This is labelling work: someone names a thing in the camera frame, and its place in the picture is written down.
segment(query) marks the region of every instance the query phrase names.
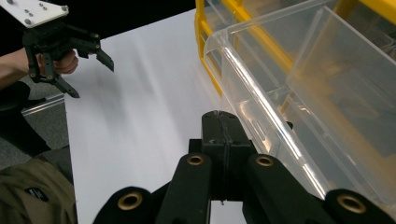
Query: white table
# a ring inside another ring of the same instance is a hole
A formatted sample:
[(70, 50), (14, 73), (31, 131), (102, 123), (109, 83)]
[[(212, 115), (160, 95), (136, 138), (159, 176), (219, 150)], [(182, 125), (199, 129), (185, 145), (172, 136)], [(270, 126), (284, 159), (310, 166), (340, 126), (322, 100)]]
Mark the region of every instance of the white table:
[[(64, 76), (78, 221), (92, 223), (109, 197), (135, 186), (152, 192), (172, 179), (201, 116), (220, 98), (198, 58), (195, 10), (102, 40), (115, 72), (90, 59)], [(241, 203), (212, 203), (211, 223), (246, 223)]]

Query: floor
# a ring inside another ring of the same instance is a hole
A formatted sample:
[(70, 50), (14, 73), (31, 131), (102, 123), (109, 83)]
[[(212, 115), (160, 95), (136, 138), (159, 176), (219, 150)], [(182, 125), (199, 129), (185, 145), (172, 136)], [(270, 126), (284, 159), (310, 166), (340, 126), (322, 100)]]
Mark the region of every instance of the floor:
[[(47, 83), (34, 83), (29, 77), (21, 81), (26, 82), (31, 88), (30, 99), (40, 99), (58, 94), (60, 91)], [(26, 120), (41, 135), (52, 148), (68, 145), (67, 122), (64, 104), (59, 104), (43, 111), (27, 115)], [(8, 166), (25, 162), (30, 157), (20, 152), (9, 142), (0, 137), (0, 170)]]

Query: plastic box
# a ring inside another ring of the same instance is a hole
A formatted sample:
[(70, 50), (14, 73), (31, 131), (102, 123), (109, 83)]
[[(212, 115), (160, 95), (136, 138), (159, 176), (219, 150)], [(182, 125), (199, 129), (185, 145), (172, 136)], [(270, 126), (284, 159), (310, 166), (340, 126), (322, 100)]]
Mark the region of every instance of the plastic box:
[(204, 61), (260, 152), (319, 198), (352, 189), (396, 219), (396, 62), (328, 4), (219, 30)]

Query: black surface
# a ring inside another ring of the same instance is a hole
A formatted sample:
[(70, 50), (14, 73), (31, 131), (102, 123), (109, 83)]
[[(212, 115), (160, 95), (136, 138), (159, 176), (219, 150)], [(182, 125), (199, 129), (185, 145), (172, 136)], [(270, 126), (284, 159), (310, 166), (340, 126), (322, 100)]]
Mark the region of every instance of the black surface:
[[(97, 33), (101, 38), (117, 35), (195, 8), (194, 0), (151, 1), (65, 1), (51, 3), (69, 7), (66, 22)], [(22, 47), (23, 25), (0, 8), (0, 55)]]

